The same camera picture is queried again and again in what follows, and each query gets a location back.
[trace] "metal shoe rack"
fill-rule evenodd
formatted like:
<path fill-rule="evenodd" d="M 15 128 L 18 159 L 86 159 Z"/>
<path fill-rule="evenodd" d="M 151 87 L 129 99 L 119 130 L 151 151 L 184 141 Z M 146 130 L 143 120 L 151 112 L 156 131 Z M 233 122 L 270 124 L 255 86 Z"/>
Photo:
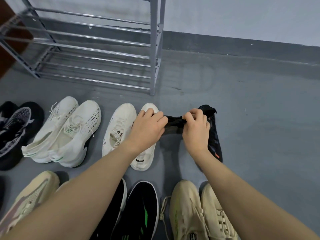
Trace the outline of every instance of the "metal shoe rack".
<path fill-rule="evenodd" d="M 137 1 L 148 1 L 150 3 L 150 23 L 133 21 L 133 20 L 123 20 L 123 19 L 117 19 L 117 18 L 99 16 L 99 15 L 90 15 L 90 14 L 75 13 L 75 12 L 68 12 L 68 11 L 37 8 L 37 7 L 33 7 L 29 2 L 29 0 L 22 0 L 22 1 L 26 5 L 26 9 L 23 12 L 16 14 L 13 18 L 8 20 L 5 24 L 3 24 L 0 27 L 0 45 L 7 52 L 9 52 L 35 78 L 39 79 L 41 77 L 46 77 L 46 76 L 55 76 L 55 77 L 60 77 L 62 79 L 67 78 L 67 79 L 85 80 L 85 81 L 91 81 L 96 83 L 110 84 L 112 86 L 116 85 L 116 86 L 129 87 L 134 89 L 149 90 L 151 96 L 155 94 L 155 85 L 156 85 L 157 76 L 158 76 L 160 64 L 161 64 L 163 26 L 164 26 L 166 0 L 160 0 L 160 18 L 158 18 L 159 0 L 137 0 Z M 111 25 L 100 25 L 100 24 L 98 25 L 98 24 L 90 24 L 90 23 L 82 23 L 82 22 L 80 23 L 80 22 L 71 22 L 71 21 L 61 21 L 61 20 L 55 20 L 52 18 L 41 17 L 38 15 L 38 12 L 58 13 L 58 14 L 65 14 L 65 15 L 94 18 L 99 20 L 112 20 L 112 21 L 118 21 L 122 23 L 139 24 L 139 25 L 146 26 L 146 29 L 135 29 L 135 28 L 127 28 L 127 27 L 119 27 L 119 26 L 111 26 Z M 25 18 L 32 18 L 35 22 L 37 22 L 38 27 L 28 26 L 27 22 L 24 21 Z M 18 25 L 21 21 L 24 23 L 25 26 Z M 99 28 L 103 28 L 106 31 L 106 34 L 108 34 L 110 30 L 113 30 L 113 31 L 119 30 L 121 32 L 133 32 L 133 33 L 138 33 L 143 35 L 150 35 L 150 43 L 140 43 L 140 42 L 126 41 L 126 40 L 119 40 L 119 39 L 111 39 L 107 37 L 77 34 L 73 32 L 62 32 L 62 31 L 51 30 L 46 28 L 46 25 L 45 25 L 46 21 L 63 22 L 66 25 L 77 24 L 86 28 L 99 27 Z M 29 30 L 31 33 L 40 32 L 45 35 L 45 38 L 34 38 L 33 40 L 29 40 L 29 39 L 22 39 L 22 38 L 16 38 L 16 37 L 9 37 L 7 36 L 7 34 L 11 29 Z M 108 44 L 118 45 L 115 47 L 121 47 L 124 45 L 135 46 L 135 47 L 147 47 L 149 48 L 149 56 L 118 52 L 114 50 L 90 48 L 88 47 L 88 45 L 86 45 L 87 44 L 86 42 L 78 42 L 76 45 L 74 45 L 68 42 L 64 42 L 63 40 L 58 40 L 57 38 L 54 38 L 56 35 L 59 35 L 59 37 L 60 36 L 79 37 L 82 40 L 89 39 L 94 41 L 107 42 Z M 28 63 L 22 57 L 22 55 L 19 55 L 19 53 L 16 52 L 8 44 L 7 40 L 12 40 L 17 42 L 27 42 L 31 44 L 41 44 L 41 45 L 45 45 L 47 49 L 45 50 L 45 52 L 42 53 L 41 56 L 39 56 L 39 58 L 36 61 Z M 90 53 L 90 55 L 83 55 L 83 51 Z M 81 58 L 88 61 L 90 60 L 90 61 L 105 62 L 106 67 L 108 66 L 108 64 L 117 64 L 118 66 L 129 66 L 129 67 L 133 66 L 133 67 L 139 67 L 143 69 L 150 69 L 150 76 L 144 76 L 144 75 L 133 74 L 133 73 L 116 72 L 112 70 L 101 70 L 101 69 L 82 67 L 77 65 L 68 65 L 64 63 L 59 64 L 59 63 L 50 62 L 51 58 L 57 54 L 59 56 L 74 57 L 75 59 Z M 70 68 L 72 69 L 73 72 L 75 71 L 79 72 L 79 75 L 71 76 L 68 74 L 45 72 L 43 71 L 44 65 L 55 65 L 57 67 Z M 98 72 L 103 74 L 105 77 L 102 80 L 95 80 L 91 78 L 81 77 L 81 74 L 84 70 Z M 120 76 L 122 79 L 121 81 L 124 81 L 124 82 L 118 83 L 118 82 L 110 81 L 112 79 L 109 79 L 109 78 L 112 76 L 118 76 L 118 77 Z M 132 85 L 132 82 L 130 84 L 129 80 L 132 80 L 132 79 L 134 80 L 135 85 Z M 139 82 L 141 81 L 147 84 L 150 83 L 150 86 L 136 85 L 136 84 L 139 84 Z"/>

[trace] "hand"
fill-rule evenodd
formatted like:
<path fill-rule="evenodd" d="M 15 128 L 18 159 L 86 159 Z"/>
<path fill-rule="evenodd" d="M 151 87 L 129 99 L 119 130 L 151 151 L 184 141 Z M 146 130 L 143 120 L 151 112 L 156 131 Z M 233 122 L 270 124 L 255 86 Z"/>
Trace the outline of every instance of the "hand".
<path fill-rule="evenodd" d="M 154 114 L 152 108 L 146 112 L 142 110 L 134 121 L 126 141 L 140 154 L 159 141 L 167 123 L 168 118 L 163 116 L 163 112 Z"/>
<path fill-rule="evenodd" d="M 208 151 L 210 123 L 202 110 L 197 108 L 191 109 L 182 118 L 186 120 L 183 141 L 191 157 L 195 158 L 199 153 Z"/>

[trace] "white wall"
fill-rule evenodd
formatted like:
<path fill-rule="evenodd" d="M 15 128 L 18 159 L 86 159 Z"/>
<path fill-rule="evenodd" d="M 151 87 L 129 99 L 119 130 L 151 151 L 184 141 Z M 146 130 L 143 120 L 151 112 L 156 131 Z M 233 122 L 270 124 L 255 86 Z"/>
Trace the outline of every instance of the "white wall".
<path fill-rule="evenodd" d="M 6 0 L 15 12 L 20 0 Z M 36 7 L 149 20 L 149 4 L 138 0 L 30 0 Z M 320 0 L 167 0 L 164 29 L 320 46 Z M 42 14 L 66 19 L 61 14 Z M 68 20 L 109 24 L 67 16 Z"/>

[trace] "gray floor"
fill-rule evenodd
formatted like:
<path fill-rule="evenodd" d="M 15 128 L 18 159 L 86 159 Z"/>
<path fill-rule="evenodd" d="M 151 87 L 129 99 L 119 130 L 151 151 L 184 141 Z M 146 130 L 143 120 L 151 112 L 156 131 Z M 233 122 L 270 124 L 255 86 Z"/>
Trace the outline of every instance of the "gray floor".
<path fill-rule="evenodd" d="M 16 64 L 0 80 L 0 104 L 35 101 L 48 116 L 52 104 L 73 96 L 79 103 L 89 99 L 98 102 L 103 120 L 81 166 L 69 169 L 25 158 L 12 170 L 0 172 L 6 179 L 0 215 L 42 171 L 66 172 L 74 178 L 99 160 L 110 117 L 122 103 L 130 102 L 139 111 L 152 102 L 170 116 L 209 104 L 218 111 L 225 165 L 320 234 L 320 67 L 176 51 L 164 51 L 163 55 L 154 97 L 96 83 L 37 80 Z M 139 172 L 128 168 L 124 178 L 129 189 L 139 180 L 152 182 L 160 204 L 181 179 L 197 187 L 206 181 L 180 135 L 163 136 L 150 169 Z M 164 239 L 162 222 L 155 239 Z"/>

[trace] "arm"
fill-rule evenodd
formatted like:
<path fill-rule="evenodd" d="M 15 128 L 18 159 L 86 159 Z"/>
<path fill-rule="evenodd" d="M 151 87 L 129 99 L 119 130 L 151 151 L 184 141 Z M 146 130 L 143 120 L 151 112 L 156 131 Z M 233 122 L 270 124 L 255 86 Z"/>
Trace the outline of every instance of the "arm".
<path fill-rule="evenodd" d="M 130 163 L 156 143 L 168 118 L 141 111 L 129 137 L 19 222 L 3 240 L 87 240 L 108 208 Z"/>
<path fill-rule="evenodd" d="M 192 109 L 184 118 L 186 148 L 201 167 L 241 239 L 320 239 L 211 155 L 207 147 L 210 125 L 202 110 Z"/>

